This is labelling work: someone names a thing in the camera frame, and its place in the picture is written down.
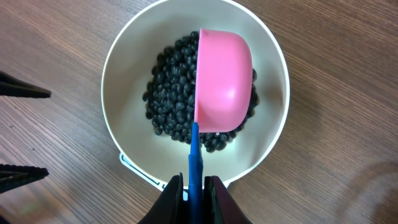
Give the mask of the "pink scoop blue handle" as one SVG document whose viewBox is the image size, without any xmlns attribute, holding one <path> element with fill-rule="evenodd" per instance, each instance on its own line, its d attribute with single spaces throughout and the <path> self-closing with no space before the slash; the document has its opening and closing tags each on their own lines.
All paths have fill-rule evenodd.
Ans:
<svg viewBox="0 0 398 224">
<path fill-rule="evenodd" d="M 190 223 L 201 223 L 203 159 L 200 133 L 226 133 L 244 120 L 251 97 L 252 58 L 238 34 L 200 30 L 189 163 Z"/>
</svg>

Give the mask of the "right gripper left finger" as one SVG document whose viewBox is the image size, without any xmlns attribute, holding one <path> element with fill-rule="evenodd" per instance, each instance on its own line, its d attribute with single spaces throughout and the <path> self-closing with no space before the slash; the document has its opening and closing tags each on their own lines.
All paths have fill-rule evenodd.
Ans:
<svg viewBox="0 0 398 224">
<path fill-rule="evenodd" d="M 138 224 L 184 223 L 183 175 L 173 176 L 151 209 Z"/>
</svg>

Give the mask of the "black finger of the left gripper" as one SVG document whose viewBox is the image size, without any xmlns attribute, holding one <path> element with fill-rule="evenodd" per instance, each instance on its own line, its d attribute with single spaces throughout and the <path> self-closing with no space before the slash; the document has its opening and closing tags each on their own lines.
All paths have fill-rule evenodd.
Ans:
<svg viewBox="0 0 398 224">
<path fill-rule="evenodd" d="M 1 193 L 44 179 L 48 175 L 46 168 L 1 164 Z"/>
<path fill-rule="evenodd" d="M 1 96 L 21 98 L 50 98 L 52 92 L 23 82 L 1 71 Z"/>
</svg>

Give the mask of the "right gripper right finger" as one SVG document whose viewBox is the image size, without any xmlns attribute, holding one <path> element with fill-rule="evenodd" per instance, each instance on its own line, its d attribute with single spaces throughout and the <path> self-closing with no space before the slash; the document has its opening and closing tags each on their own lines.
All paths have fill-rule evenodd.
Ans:
<svg viewBox="0 0 398 224">
<path fill-rule="evenodd" d="M 206 176 L 204 184 L 204 224 L 252 224 L 218 176 Z"/>
</svg>

